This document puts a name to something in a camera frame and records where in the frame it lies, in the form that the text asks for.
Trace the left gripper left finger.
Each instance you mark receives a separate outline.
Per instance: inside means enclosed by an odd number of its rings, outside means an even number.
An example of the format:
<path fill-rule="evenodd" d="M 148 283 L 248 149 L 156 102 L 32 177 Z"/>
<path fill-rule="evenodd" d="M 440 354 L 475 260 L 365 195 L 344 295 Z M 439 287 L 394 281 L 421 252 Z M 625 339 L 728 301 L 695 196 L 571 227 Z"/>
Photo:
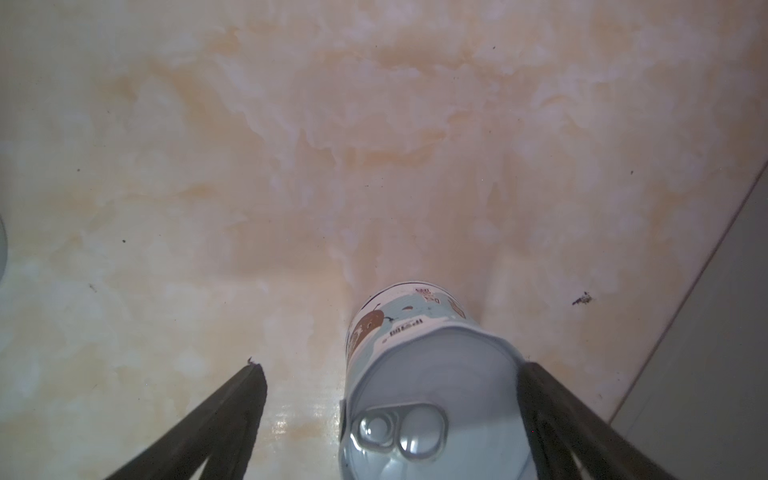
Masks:
<path fill-rule="evenodd" d="M 242 479 L 267 399 L 261 365 L 249 362 L 111 479 Z"/>

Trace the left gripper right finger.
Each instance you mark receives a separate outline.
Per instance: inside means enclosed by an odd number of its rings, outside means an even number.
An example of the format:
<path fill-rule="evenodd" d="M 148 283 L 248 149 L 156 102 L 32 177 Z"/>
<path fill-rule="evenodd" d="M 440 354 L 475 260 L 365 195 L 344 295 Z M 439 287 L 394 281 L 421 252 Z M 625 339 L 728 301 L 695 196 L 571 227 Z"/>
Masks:
<path fill-rule="evenodd" d="M 541 365 L 524 363 L 517 401 L 540 479 L 671 479 Z"/>

